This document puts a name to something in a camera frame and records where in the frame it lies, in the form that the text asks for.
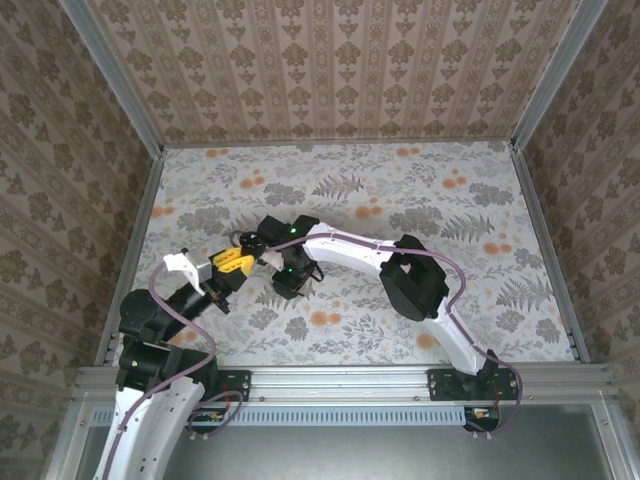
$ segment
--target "floral wallpaper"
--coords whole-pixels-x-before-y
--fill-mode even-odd
[[[525,150],[591,354],[640,447],[640,3],[611,0]]]
[[[578,0],[90,0],[166,144],[507,138]]]
[[[265,215],[307,214],[360,235],[419,238],[464,268],[458,310],[479,342],[515,361],[573,360],[506,142],[356,144],[177,149],[165,169],[147,231],[137,287],[165,254],[229,247],[234,230]],[[231,313],[197,320],[225,365],[447,362],[427,322],[401,317],[378,278],[323,264],[321,283],[286,301],[255,266]],[[448,273],[452,289],[458,285]],[[185,283],[159,279],[165,297]],[[208,348],[195,332],[172,343]]]
[[[150,159],[56,1],[0,2],[0,479],[39,478]]]

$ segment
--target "floral tablecloth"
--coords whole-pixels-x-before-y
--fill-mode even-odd
[[[458,311],[478,341],[506,360],[573,360],[533,227],[504,142],[349,144],[168,150],[136,287],[167,253],[211,254],[233,230],[265,215],[320,218],[360,235],[418,237],[455,259],[469,281]],[[223,365],[416,364],[447,354],[396,314],[380,281],[322,265],[326,278],[285,301],[273,270],[255,266],[231,313],[197,322],[218,343]],[[448,284],[458,281],[448,269]],[[159,280],[168,296],[184,283]],[[172,343],[205,349],[194,332]]]

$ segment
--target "wall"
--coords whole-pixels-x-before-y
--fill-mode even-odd
[[[640,444],[640,2],[611,0],[525,157],[596,361]]]
[[[150,159],[55,1],[0,3],[0,478],[37,478],[91,364]]]
[[[90,0],[164,141],[510,136],[576,0]]]

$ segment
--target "floral mat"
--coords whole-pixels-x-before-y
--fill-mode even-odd
[[[408,233],[466,272],[458,311],[479,343],[506,360],[571,361],[531,220],[505,142],[361,144],[168,150],[140,258],[145,287],[167,253],[229,247],[233,230],[265,215],[307,214],[349,232],[399,239]],[[429,335],[392,309],[377,278],[323,264],[326,278],[286,301],[255,266],[198,324],[223,365],[417,364],[447,362]],[[458,281],[445,268],[454,291]],[[184,283],[159,279],[168,296]],[[184,331],[173,344],[205,349]]]

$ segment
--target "table surface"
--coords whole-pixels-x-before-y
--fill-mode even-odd
[[[573,360],[506,142],[179,149],[164,159],[136,288],[165,254],[210,255],[265,215],[306,214],[359,235],[416,236],[466,272],[457,308],[480,344],[505,360]],[[207,310],[197,323],[214,335],[220,364],[447,362],[428,320],[395,313],[379,279],[322,267],[323,282],[285,301],[270,286],[274,271],[254,266],[229,315]],[[158,290],[167,297],[184,283],[169,274]],[[171,343],[208,348],[195,332]]]

